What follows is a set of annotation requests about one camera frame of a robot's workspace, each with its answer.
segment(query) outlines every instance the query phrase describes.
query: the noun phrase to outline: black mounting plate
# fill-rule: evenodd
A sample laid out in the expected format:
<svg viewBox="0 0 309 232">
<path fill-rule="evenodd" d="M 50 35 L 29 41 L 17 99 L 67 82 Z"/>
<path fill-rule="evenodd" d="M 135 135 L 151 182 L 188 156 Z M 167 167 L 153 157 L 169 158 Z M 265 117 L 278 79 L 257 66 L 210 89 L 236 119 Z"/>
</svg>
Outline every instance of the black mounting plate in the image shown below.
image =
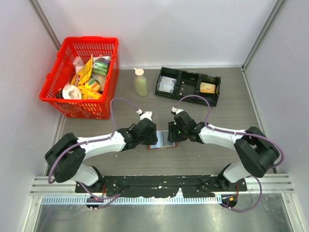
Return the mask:
<svg viewBox="0 0 309 232">
<path fill-rule="evenodd" d="M 246 181 L 237 182 L 238 191 L 247 191 Z M 184 198 L 213 197 L 214 192 L 235 191 L 235 188 L 224 190 L 219 185 L 219 178 L 211 175 L 126 175 L 105 176 L 106 195 L 120 193 L 122 197 L 155 197 L 166 198 L 176 196 L 179 188 Z M 76 185 L 76 193 L 85 190 Z M 97 192 L 103 192 L 103 186 Z"/>
</svg>

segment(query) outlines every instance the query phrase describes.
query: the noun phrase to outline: red plastic basket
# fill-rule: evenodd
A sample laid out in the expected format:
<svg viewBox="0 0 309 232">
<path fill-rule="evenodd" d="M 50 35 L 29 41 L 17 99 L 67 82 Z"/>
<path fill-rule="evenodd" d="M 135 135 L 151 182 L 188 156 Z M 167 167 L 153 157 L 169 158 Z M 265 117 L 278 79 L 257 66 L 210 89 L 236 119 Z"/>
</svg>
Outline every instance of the red plastic basket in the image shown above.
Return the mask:
<svg viewBox="0 0 309 232">
<path fill-rule="evenodd" d="M 67 117 L 109 119 L 110 101 L 114 97 L 119 74 L 118 39 L 103 37 L 68 37 L 57 53 L 52 71 L 47 74 L 40 99 L 49 102 Z M 73 61 L 80 56 L 86 64 L 91 55 L 111 56 L 111 64 L 106 76 L 103 96 L 99 100 L 68 100 L 55 98 L 60 88 L 75 75 Z"/>
</svg>

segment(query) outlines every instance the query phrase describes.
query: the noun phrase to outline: green package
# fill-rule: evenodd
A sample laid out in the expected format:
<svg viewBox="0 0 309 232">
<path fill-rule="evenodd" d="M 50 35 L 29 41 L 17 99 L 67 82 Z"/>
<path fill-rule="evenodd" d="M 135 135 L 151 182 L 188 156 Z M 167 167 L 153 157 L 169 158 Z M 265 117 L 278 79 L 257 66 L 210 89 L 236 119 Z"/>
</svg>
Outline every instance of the green package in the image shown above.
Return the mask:
<svg viewBox="0 0 309 232">
<path fill-rule="evenodd" d="M 100 60 L 96 60 L 94 63 L 93 63 L 93 66 L 92 66 L 92 71 L 94 73 L 98 73 L 98 74 L 101 74 L 101 75 L 106 75 L 107 72 L 108 72 L 108 64 L 106 64 L 105 62 L 103 61 L 100 61 Z"/>
</svg>

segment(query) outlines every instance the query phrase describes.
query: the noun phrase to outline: white wall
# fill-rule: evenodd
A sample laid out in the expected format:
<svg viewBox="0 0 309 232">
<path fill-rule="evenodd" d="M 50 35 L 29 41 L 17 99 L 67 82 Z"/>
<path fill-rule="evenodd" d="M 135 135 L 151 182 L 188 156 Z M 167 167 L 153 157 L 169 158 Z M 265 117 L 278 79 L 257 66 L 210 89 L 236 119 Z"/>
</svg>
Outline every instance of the white wall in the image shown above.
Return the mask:
<svg viewBox="0 0 309 232">
<path fill-rule="evenodd" d="M 119 39 L 120 66 L 242 65 L 276 0 L 39 0 L 60 41 Z"/>
<path fill-rule="evenodd" d="M 25 0 L 1 4 L 0 34 L 0 225 L 3 232 L 20 232 L 60 115 L 39 100 L 56 49 Z"/>
<path fill-rule="evenodd" d="M 286 153 L 287 172 L 309 218 L 309 1 L 288 0 L 248 67 L 267 135 Z"/>
</svg>

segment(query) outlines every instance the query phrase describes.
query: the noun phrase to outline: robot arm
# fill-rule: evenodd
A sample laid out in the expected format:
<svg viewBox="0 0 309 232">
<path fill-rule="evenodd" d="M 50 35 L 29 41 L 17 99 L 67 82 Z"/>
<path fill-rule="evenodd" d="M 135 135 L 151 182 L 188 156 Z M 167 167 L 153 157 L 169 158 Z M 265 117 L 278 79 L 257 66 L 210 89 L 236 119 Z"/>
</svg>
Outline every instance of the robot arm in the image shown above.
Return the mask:
<svg viewBox="0 0 309 232">
<path fill-rule="evenodd" d="M 91 138 L 76 138 L 73 133 L 64 135 L 45 155 L 51 168 L 65 149 L 76 145 L 56 164 L 54 170 L 56 182 L 74 180 L 84 183 L 91 191 L 98 190 L 102 185 L 103 177 L 96 167 L 88 167 L 82 162 L 103 153 L 134 149 L 140 143 L 143 145 L 156 144 L 156 124 L 152 122 L 151 116 L 152 112 L 144 112 L 140 115 L 137 125 L 133 124 L 131 128 L 118 129 L 113 136 L 107 134 Z"/>
<path fill-rule="evenodd" d="M 190 139 L 192 142 L 216 144 L 237 152 L 240 162 L 226 166 L 219 174 L 220 184 L 224 188 L 229 188 L 233 183 L 250 175 L 263 177 L 279 157 L 279 152 L 273 144 L 263 139 L 237 134 L 241 132 L 265 137 L 256 127 L 250 127 L 248 130 L 230 130 L 211 124 L 206 127 L 204 122 L 197 124 L 184 110 L 173 108 L 172 113 L 175 115 L 175 121 L 169 123 L 170 142 Z"/>
</svg>

